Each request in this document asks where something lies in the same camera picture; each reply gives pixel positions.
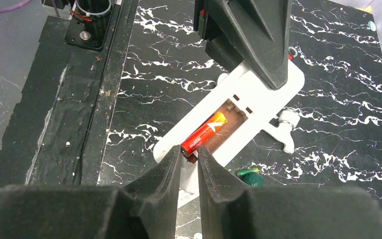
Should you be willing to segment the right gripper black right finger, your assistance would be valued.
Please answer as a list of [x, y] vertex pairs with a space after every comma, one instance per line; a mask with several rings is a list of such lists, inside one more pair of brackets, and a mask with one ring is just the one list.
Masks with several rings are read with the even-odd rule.
[[198, 149], [205, 239], [382, 239], [382, 210], [356, 187], [252, 187]]

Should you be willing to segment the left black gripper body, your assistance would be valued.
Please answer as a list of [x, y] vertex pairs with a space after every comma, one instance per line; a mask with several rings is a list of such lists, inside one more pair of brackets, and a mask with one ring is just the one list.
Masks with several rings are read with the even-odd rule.
[[217, 36], [217, 25], [208, 12], [209, 0], [194, 1], [193, 29], [203, 40], [213, 40]]

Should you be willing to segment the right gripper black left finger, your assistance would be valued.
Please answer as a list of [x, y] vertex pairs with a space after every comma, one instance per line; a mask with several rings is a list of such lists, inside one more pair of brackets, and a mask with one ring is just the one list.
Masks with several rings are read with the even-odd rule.
[[5, 186], [0, 239], [172, 239], [181, 157], [173, 146], [124, 187]]

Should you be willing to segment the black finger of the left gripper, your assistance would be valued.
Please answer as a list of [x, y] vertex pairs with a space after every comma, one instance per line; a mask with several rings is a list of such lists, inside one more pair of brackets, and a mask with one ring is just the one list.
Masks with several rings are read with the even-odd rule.
[[231, 72], [245, 62], [270, 89], [287, 83], [290, 0], [210, 0], [217, 36], [205, 51]]

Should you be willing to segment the green battery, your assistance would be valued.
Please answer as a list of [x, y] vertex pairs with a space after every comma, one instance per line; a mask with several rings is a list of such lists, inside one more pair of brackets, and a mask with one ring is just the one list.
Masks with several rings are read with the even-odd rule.
[[258, 168], [249, 168], [249, 169], [242, 169], [242, 170], [238, 170], [236, 172], [236, 176], [237, 177], [243, 177], [247, 174], [250, 174], [250, 173], [258, 173], [259, 172], [259, 169]]

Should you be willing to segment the orange battery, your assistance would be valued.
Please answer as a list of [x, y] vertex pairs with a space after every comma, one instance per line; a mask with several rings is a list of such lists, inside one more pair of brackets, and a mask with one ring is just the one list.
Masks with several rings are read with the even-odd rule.
[[226, 116], [222, 112], [214, 113], [181, 143], [181, 153], [185, 157], [189, 157], [200, 145], [206, 143], [214, 136], [226, 123]]

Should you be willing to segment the white remote control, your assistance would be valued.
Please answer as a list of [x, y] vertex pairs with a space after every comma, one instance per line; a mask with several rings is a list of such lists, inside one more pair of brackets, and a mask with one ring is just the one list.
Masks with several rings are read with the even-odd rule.
[[181, 144], [214, 113], [222, 112], [227, 123], [205, 146], [221, 166], [226, 166], [265, 124], [278, 126], [279, 116], [305, 83], [304, 73], [288, 63], [287, 83], [272, 90], [245, 62], [222, 74], [217, 86], [154, 146], [153, 156], [161, 162], [172, 146]]

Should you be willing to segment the white plastic faucet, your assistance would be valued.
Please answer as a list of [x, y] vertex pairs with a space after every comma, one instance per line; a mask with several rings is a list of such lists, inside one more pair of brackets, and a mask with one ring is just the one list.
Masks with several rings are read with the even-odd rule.
[[270, 123], [264, 125], [262, 130], [273, 137], [276, 141], [283, 144], [283, 151], [293, 154], [295, 150], [294, 140], [291, 131], [296, 128], [300, 121], [300, 116], [291, 110], [283, 110], [279, 116], [278, 126]]

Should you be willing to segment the green handled screwdriver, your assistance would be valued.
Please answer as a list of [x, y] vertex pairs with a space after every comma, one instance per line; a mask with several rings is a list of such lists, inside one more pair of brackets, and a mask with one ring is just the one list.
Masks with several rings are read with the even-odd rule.
[[251, 187], [262, 187], [264, 184], [262, 176], [256, 172], [246, 174], [243, 182]]

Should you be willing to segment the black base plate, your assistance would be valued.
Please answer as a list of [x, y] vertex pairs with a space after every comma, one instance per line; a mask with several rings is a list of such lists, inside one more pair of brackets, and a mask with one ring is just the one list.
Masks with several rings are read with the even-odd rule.
[[69, 22], [50, 16], [2, 137], [0, 189], [8, 185], [79, 185], [90, 127], [102, 102], [120, 52], [132, 28], [135, 0], [115, 5], [103, 50], [90, 51], [63, 39]]

